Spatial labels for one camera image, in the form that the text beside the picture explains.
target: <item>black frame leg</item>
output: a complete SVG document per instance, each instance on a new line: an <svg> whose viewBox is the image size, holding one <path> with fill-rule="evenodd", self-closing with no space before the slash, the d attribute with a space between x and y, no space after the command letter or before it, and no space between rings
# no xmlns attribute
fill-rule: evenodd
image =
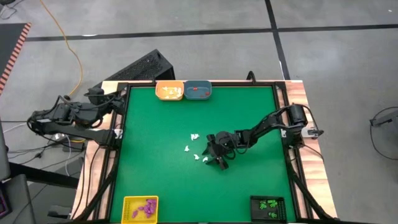
<svg viewBox="0 0 398 224"><path fill-rule="evenodd" d="M10 162L9 165L11 170L10 178L13 178L19 174L25 174L26 179L32 182L59 187L68 187L72 189L76 189L79 184L79 179L69 177L67 175L31 168L20 164L15 164L13 162Z"/></svg>

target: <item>metal bracket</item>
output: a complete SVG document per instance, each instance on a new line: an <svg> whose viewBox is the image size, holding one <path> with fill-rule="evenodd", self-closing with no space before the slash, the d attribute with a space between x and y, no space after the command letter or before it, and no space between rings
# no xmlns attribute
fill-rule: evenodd
<svg viewBox="0 0 398 224"><path fill-rule="evenodd" d="M312 138L312 139L318 139L318 137L323 134L323 130L316 130L315 128L308 128L304 127L301 130L301 136L303 138Z"/></svg>
<svg viewBox="0 0 398 224"><path fill-rule="evenodd" d="M246 80L251 80L252 84L256 84L257 83L256 76L254 76L253 71L249 72L248 76L246 77Z"/></svg>

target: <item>black box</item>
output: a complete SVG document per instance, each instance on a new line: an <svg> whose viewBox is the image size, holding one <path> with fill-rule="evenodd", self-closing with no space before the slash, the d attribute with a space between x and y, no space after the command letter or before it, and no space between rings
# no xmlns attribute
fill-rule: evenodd
<svg viewBox="0 0 398 224"><path fill-rule="evenodd" d="M252 223L286 223L285 200L283 197L250 196L250 216Z"/></svg>
<svg viewBox="0 0 398 224"><path fill-rule="evenodd" d="M157 50L111 75L109 80L175 80L173 65Z"/></svg>

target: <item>orange bowl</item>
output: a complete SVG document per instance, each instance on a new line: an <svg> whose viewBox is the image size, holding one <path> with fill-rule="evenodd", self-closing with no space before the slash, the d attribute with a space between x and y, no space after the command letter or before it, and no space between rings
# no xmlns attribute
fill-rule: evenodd
<svg viewBox="0 0 398 224"><path fill-rule="evenodd" d="M182 81L158 81L155 94L161 100L181 100L184 96L184 82Z"/></svg>

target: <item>blue bowl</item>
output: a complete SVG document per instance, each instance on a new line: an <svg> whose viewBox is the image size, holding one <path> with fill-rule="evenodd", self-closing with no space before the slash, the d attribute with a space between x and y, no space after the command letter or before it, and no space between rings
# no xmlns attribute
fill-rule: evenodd
<svg viewBox="0 0 398 224"><path fill-rule="evenodd" d="M211 96L211 82L186 81L184 83L184 95L188 100L207 100Z"/></svg>

